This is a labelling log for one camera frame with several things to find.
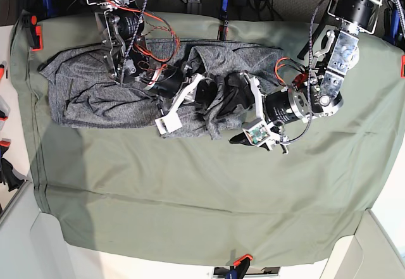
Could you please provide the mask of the orange black clamp far left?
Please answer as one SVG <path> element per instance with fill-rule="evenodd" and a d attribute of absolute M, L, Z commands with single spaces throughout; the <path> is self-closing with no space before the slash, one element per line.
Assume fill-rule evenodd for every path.
<path fill-rule="evenodd" d="M 30 14 L 23 15 L 22 26 L 30 49 L 32 51 L 41 51 L 43 49 L 42 30 L 41 26 L 37 23 L 37 17 Z"/>

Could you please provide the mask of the orange blue clamp bottom centre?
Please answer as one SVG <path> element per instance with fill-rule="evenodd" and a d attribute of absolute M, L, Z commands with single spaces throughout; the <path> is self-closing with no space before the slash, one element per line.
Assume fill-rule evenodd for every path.
<path fill-rule="evenodd" d="M 234 261 L 230 267 L 230 271 L 225 275 L 226 279 L 243 279 L 250 268 L 253 257 L 250 254 L 245 254 Z"/>

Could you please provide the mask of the red handled tool left edge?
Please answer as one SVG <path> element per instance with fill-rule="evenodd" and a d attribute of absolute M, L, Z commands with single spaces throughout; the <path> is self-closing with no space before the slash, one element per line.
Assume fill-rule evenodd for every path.
<path fill-rule="evenodd" d="M 6 72 L 7 72 L 7 62 L 2 61 L 0 63 L 0 80 L 2 80 L 6 76 Z"/>

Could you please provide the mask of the orange black tools left floor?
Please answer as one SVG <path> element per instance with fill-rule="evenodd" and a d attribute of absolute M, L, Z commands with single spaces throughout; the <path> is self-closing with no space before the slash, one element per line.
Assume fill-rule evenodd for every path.
<path fill-rule="evenodd" d="M 3 128 L 5 122 L 8 119 L 9 107 L 5 100 L 1 97 L 1 128 Z M 9 150 L 11 142 L 9 140 L 1 138 L 1 184 L 7 185 L 8 192 L 18 190 L 23 183 L 24 179 L 18 178 L 13 170 L 13 165 L 4 157 Z"/>

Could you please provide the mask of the aluminium frame bracket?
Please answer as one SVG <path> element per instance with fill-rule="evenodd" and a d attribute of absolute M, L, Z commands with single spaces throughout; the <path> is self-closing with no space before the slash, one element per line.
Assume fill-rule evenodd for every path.
<path fill-rule="evenodd" d="M 187 0 L 187 13 L 200 15 L 202 13 L 202 0 Z"/>

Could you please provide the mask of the grey heathered T-shirt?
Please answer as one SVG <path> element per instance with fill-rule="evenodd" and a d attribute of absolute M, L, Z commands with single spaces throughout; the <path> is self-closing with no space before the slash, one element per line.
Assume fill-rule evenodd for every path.
<path fill-rule="evenodd" d="M 48 81 L 52 119 L 61 126 L 75 128 L 144 128 L 161 116 L 157 97 L 144 92 L 138 82 L 119 85 L 108 75 L 105 52 L 99 45 L 62 51 L 40 68 Z M 173 138 L 209 135 L 221 138 L 224 130 L 238 130 L 248 109 L 241 105 L 229 115 L 219 116 L 223 104 L 225 78 L 234 72 L 258 77 L 264 93 L 277 88 L 273 72 L 283 56 L 279 47 L 244 42 L 191 40 L 181 42 L 174 63 L 190 62 L 193 68 L 216 82 L 218 92 L 208 109 L 183 106 L 178 110 L 182 128 Z"/>

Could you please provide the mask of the blue orange clamp top centre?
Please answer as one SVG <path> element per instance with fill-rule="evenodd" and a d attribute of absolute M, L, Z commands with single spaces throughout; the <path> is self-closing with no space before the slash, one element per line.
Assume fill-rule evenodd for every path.
<path fill-rule="evenodd" d="M 220 6 L 221 25 L 219 26 L 217 37 L 217 39 L 220 41 L 225 41 L 227 39 L 228 23 L 229 23 L 227 9 L 228 9 L 228 0 L 221 0 Z"/>

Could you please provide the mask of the blue clamp top right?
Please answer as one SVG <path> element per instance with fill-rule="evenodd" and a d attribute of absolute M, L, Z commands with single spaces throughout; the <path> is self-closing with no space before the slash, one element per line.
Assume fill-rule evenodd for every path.
<path fill-rule="evenodd" d="M 398 10 L 385 9 L 383 14 L 383 40 L 404 50 L 404 34 L 400 25 Z"/>

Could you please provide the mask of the orange clamp right edge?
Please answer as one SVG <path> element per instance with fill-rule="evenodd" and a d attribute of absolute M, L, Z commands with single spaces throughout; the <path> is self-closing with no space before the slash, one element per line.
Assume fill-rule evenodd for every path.
<path fill-rule="evenodd" d="M 401 60 L 401 78 L 405 78 L 405 55 L 402 56 Z"/>

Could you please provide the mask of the green table cloth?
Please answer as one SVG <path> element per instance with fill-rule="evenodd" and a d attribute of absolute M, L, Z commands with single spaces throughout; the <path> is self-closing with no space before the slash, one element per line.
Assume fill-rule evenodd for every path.
<path fill-rule="evenodd" d="M 39 69 L 67 49 L 100 41 L 92 15 L 42 22 L 32 52 L 11 33 L 9 77 L 42 212 L 71 245 L 130 257 L 221 266 L 244 254 L 255 265 L 329 257 L 352 235 L 385 185 L 404 137 L 401 49 L 363 34 L 360 60 L 342 86 L 344 105 L 309 128 L 288 154 L 209 137 L 162 139 L 155 127 L 62 127 L 51 119 Z"/>

